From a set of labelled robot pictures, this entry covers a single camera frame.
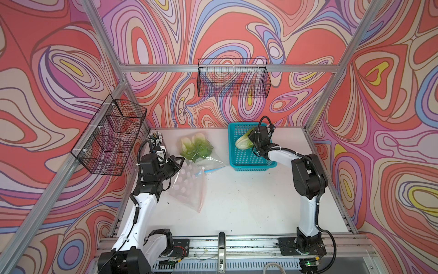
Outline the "light green chinese cabbage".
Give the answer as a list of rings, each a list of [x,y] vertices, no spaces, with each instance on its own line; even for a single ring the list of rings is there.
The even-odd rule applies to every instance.
[[[254,143],[249,139],[250,134],[255,132],[255,128],[250,129],[244,135],[240,136],[236,142],[235,146],[239,150],[248,150],[254,147]]]

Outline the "pink-zip clear zip-top bag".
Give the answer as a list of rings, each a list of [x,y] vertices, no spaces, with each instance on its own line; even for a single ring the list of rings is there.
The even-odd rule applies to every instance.
[[[168,193],[183,205],[200,213],[206,194],[205,177],[203,167],[185,160]]]

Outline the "blue-zip clear zip-top bag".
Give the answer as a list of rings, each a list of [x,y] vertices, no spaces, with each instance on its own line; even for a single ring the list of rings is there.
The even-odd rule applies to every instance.
[[[180,139],[180,155],[203,169],[206,174],[226,167],[203,132],[197,132],[190,137],[182,137]]]

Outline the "dark green bagged cabbage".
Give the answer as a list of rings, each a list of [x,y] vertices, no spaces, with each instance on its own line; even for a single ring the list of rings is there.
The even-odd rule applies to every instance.
[[[202,132],[196,133],[191,138],[183,137],[180,141],[180,155],[192,162],[210,157],[214,150],[214,147]]]

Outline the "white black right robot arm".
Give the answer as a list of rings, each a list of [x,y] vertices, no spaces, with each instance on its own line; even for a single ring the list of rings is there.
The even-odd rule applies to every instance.
[[[323,178],[316,155],[303,155],[271,141],[273,126],[258,125],[249,131],[249,140],[255,154],[269,161],[292,168],[293,186],[301,196],[300,221],[297,227],[295,248],[301,255],[326,255],[322,234],[327,230],[319,226],[319,205],[327,181]]]

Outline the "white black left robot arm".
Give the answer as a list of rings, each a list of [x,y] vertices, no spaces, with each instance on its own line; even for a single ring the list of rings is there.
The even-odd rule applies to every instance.
[[[98,260],[99,274],[152,274],[156,260],[174,249],[169,229],[147,232],[149,218],[164,191],[163,182],[171,180],[183,167],[185,158],[171,155],[164,159],[149,153],[138,160],[138,181],[130,200],[133,208],[111,251]]]

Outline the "teal plastic basket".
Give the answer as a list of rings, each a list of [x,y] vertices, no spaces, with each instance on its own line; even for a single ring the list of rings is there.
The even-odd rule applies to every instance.
[[[277,166],[276,162],[253,154],[251,148],[240,150],[235,145],[242,135],[257,125],[257,122],[236,122],[228,125],[229,162],[235,171],[267,171]]]

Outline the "metal pen holder cup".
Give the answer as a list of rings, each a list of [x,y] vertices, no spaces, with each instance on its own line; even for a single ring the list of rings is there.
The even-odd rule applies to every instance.
[[[149,150],[153,146],[164,145],[163,135],[158,131],[150,131],[146,137],[146,141],[149,145]]]

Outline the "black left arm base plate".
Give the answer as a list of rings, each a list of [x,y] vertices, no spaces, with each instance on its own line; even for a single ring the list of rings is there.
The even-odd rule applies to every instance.
[[[176,257],[183,259],[189,255],[189,239],[173,240],[171,249],[166,249],[160,254],[160,257]]]

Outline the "black silver centre bracket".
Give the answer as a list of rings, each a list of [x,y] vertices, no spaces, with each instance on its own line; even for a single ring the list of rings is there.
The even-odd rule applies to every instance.
[[[217,249],[217,273],[226,273],[226,265],[226,234],[224,232],[220,232]]]

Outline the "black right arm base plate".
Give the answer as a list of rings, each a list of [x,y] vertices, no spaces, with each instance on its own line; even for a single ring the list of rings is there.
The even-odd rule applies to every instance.
[[[319,256],[327,254],[325,245],[320,235],[313,237],[280,237],[277,246],[282,256]]]

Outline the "aluminium front table rail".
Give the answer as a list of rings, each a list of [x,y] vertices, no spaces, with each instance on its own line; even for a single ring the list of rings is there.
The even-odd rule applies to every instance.
[[[293,235],[238,235],[226,236],[226,257],[230,259],[264,259],[279,258],[281,248],[278,239]],[[218,254],[219,237],[193,236],[189,239],[189,255],[186,259],[207,259]],[[376,249],[371,240],[361,234],[334,234],[337,256],[342,257],[376,257]]]

